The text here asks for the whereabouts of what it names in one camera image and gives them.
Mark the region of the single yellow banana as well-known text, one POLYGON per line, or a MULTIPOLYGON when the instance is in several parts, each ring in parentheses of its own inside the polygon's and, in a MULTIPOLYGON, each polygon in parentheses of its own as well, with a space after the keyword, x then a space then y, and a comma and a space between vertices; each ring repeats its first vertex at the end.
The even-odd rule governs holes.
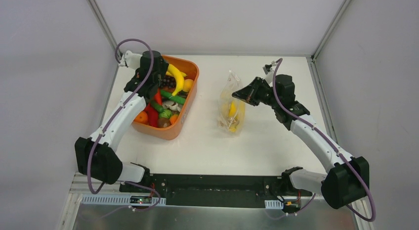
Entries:
POLYGON ((184 84, 185 84, 184 76, 182 72, 172 64, 168 65, 166 75, 172 76, 175 78, 176 87, 174 91, 172 92, 172 95, 175 96, 184 88, 184 84))

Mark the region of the yellow banana bunch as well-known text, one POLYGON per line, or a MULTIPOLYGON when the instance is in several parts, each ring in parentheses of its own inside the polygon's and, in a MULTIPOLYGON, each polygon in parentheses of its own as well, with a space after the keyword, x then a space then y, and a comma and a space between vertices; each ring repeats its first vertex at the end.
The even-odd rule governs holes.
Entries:
POLYGON ((241 131, 244 120, 245 120, 245 103, 240 100, 233 100, 230 103, 228 116, 227 116, 227 128, 231 133, 238 133, 241 131))

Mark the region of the clear zip top bag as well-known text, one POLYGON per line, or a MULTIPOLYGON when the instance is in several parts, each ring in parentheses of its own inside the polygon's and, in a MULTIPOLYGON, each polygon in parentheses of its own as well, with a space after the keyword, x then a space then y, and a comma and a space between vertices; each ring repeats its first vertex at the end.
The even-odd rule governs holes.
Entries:
POLYGON ((242 80, 232 70, 218 99, 218 126, 231 135, 239 135, 245 121, 246 104, 232 96, 242 89, 242 80))

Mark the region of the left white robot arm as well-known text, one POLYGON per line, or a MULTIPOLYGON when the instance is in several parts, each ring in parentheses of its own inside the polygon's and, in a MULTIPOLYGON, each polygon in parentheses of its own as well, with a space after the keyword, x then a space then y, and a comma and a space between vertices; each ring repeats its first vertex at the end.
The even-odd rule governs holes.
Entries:
POLYGON ((131 182, 138 192, 146 192, 151 185, 145 167, 122 162, 116 154, 118 145, 135 117, 143 111, 158 91, 168 68, 168 62, 158 51, 145 51, 133 78, 112 115, 88 138, 75 142, 78 171, 106 184, 131 182))

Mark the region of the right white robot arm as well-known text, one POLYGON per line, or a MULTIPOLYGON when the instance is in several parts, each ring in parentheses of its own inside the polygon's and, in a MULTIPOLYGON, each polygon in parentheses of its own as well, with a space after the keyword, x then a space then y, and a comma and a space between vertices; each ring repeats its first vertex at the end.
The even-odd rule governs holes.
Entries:
POLYGON ((299 137, 323 165, 326 173, 310 172, 302 167, 281 174, 281 191, 293 195, 306 190, 320 194, 334 209, 339 209, 363 197, 371 198, 368 161, 353 157, 317 128, 310 112, 295 99, 295 85, 289 75, 277 75, 272 85, 256 77, 248 86, 232 93, 252 106, 270 106, 277 120, 299 137))

